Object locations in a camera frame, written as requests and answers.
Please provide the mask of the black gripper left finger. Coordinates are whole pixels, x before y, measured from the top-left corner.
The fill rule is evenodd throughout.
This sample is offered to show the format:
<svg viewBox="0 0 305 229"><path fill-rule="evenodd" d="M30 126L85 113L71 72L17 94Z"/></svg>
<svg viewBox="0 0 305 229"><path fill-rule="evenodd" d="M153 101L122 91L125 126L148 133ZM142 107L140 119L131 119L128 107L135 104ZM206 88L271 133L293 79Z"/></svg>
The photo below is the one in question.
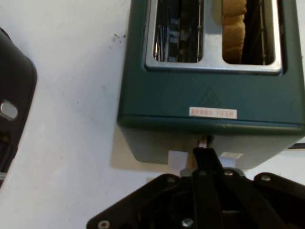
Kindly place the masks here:
<svg viewBox="0 0 305 229"><path fill-rule="evenodd" d="M217 200L212 169L218 158L211 148L196 147L198 168L189 176L163 174L91 218L88 229L182 229L207 225Z"/></svg>

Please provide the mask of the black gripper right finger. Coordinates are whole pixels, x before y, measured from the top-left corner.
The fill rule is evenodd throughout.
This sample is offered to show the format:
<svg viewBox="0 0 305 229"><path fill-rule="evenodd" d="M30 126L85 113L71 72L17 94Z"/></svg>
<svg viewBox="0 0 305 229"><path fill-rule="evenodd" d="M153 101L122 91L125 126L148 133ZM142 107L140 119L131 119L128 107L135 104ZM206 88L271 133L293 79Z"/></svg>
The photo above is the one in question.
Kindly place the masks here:
<svg viewBox="0 0 305 229"><path fill-rule="evenodd" d="M249 180L224 169L209 150L209 227L211 229L303 229L305 187L272 173Z"/></svg>

